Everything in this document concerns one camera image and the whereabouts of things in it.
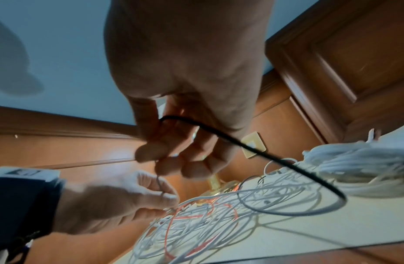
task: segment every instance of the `sleeve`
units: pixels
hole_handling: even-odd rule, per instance
[[[0,177],[0,250],[9,258],[29,242],[51,232],[65,181]]]

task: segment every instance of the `ceiling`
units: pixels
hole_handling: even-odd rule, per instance
[[[0,0],[0,106],[134,124],[104,55],[109,2]],[[265,39],[315,2],[275,0]]]

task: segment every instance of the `black cable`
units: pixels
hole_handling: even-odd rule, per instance
[[[266,211],[263,211],[263,210],[257,210],[256,208],[253,208],[253,207],[247,205],[244,201],[242,201],[242,199],[238,195],[238,198],[239,198],[240,202],[245,207],[247,207],[247,208],[249,208],[249,209],[251,209],[253,211],[262,212],[262,213],[266,213],[266,214],[282,215],[282,216],[305,216],[305,215],[323,214],[323,213],[327,213],[327,212],[330,212],[330,211],[335,211],[335,210],[340,209],[341,207],[343,207],[347,203],[347,197],[346,197],[346,195],[344,193],[342,193],[339,189],[337,189],[332,184],[330,184],[330,183],[326,182],[325,180],[317,177],[315,175],[315,173],[311,173],[311,172],[308,172],[306,170],[303,170],[303,169],[297,167],[296,165],[293,165],[293,164],[291,164],[290,162],[288,162],[286,160],[282,160],[281,158],[279,158],[279,157],[277,157],[277,156],[275,156],[273,154],[269,154],[269,153],[266,153],[266,152],[261,152],[261,151],[255,149],[255,148],[253,148],[253,147],[247,146],[246,144],[242,143],[240,140],[238,140],[238,139],[236,139],[236,138],[234,138],[232,136],[229,136],[226,133],[224,133],[224,132],[222,132],[222,131],[220,131],[220,130],[218,130],[216,128],[210,127],[208,125],[205,125],[204,123],[195,121],[195,120],[193,120],[191,118],[179,117],[179,116],[164,116],[164,117],[162,117],[160,119],[160,122],[163,122],[164,120],[168,120],[168,119],[170,119],[170,120],[178,120],[178,121],[185,122],[185,123],[188,123],[190,125],[199,127],[199,128],[201,128],[201,129],[203,129],[203,130],[205,130],[207,132],[210,132],[210,133],[218,136],[219,138],[221,138],[223,140],[226,140],[226,141],[228,141],[228,142],[230,142],[230,143],[232,143],[234,145],[240,146],[240,147],[242,147],[242,148],[244,148],[246,150],[249,150],[249,151],[251,151],[253,153],[256,153],[259,156],[262,156],[263,158],[266,158],[268,160],[272,160],[272,161],[276,162],[277,164],[280,164],[281,166],[284,166],[284,167],[287,167],[287,168],[289,168],[291,170],[294,170],[297,173],[300,173],[300,174],[304,175],[305,177],[308,177],[309,179],[315,181],[316,183],[323,186],[324,188],[326,188],[327,190],[331,191],[332,193],[334,193],[336,196],[339,197],[339,200],[335,204],[327,206],[327,207],[324,207],[324,208],[321,208],[321,209],[317,209],[317,210],[314,210],[314,211],[307,211],[307,212],[302,212],[302,213],[283,213],[283,212],[282,213],[279,213],[279,212],[271,213],[271,212],[266,212]],[[242,185],[250,178],[251,177],[245,179],[240,184],[239,190],[241,189]]]

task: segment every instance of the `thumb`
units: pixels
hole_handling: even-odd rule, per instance
[[[179,204],[179,196],[160,191],[143,188],[142,196],[138,200],[138,207],[148,209],[165,209]]]

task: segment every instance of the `hand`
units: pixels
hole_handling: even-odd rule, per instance
[[[95,233],[133,220],[165,216],[179,203],[176,190],[156,176],[136,171],[91,184],[66,184],[54,217],[54,232]]]
[[[157,175],[206,178],[232,159],[236,147],[182,122],[182,115],[241,138],[252,118],[264,66],[264,36],[272,0],[113,0],[105,26],[111,74],[129,100],[147,144],[138,162],[158,160]],[[204,160],[200,157],[212,150]]]

